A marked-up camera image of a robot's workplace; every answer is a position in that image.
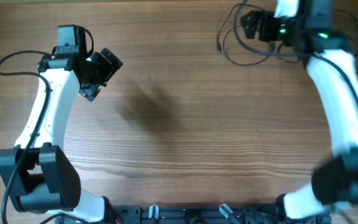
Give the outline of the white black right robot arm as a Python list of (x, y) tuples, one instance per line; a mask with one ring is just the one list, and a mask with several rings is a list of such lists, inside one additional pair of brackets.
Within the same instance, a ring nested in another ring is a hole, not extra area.
[(311, 181), (283, 195), (284, 222), (301, 221), (358, 203), (358, 77), (346, 34), (333, 29), (331, 1), (279, 1), (274, 11), (237, 11), (233, 27), (248, 39), (293, 48), (314, 82), (331, 135), (333, 158)]

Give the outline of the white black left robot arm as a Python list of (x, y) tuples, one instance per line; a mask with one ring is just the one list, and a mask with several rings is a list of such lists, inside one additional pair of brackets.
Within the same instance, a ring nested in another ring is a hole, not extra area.
[(58, 27), (58, 44), (42, 54), (34, 73), (39, 88), (27, 124), (12, 148), (0, 150), (0, 176), (6, 187), (3, 223), (9, 204), (18, 212), (46, 213), (58, 222), (122, 223), (106, 197), (81, 187), (63, 151), (76, 96), (93, 101), (121, 67), (110, 50), (94, 50), (88, 29), (74, 24)]

